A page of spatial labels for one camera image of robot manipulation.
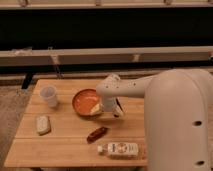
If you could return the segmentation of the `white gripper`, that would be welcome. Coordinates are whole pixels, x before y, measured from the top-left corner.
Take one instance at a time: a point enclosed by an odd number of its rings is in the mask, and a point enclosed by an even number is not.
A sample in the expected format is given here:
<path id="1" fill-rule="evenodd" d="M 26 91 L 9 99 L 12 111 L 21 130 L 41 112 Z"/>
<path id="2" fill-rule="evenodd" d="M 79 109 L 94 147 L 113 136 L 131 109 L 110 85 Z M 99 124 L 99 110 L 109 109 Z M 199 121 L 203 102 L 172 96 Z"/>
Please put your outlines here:
<path id="1" fill-rule="evenodd" d="M 121 104 L 119 100 L 116 100 L 115 98 L 108 98 L 108 97 L 103 97 L 101 100 L 102 103 L 102 109 L 104 112 L 114 112 L 115 117 L 123 116 L 124 111 L 121 107 Z M 90 110 L 90 115 L 98 115 L 102 113 L 101 106 L 99 104 L 96 104 L 91 110 Z"/>

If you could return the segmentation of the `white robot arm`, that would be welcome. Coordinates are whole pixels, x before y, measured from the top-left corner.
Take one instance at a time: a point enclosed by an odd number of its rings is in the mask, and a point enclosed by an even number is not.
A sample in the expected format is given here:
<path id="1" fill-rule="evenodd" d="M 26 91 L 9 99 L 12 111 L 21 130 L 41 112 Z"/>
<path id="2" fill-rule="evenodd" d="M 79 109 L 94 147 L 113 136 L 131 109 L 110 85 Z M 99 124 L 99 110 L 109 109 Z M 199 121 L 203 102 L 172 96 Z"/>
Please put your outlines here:
<path id="1" fill-rule="evenodd" d="M 213 75 L 204 69 L 172 69 L 134 80 L 112 74 L 96 87 L 105 111 L 116 97 L 144 100 L 149 171 L 211 171 L 208 115 Z"/>

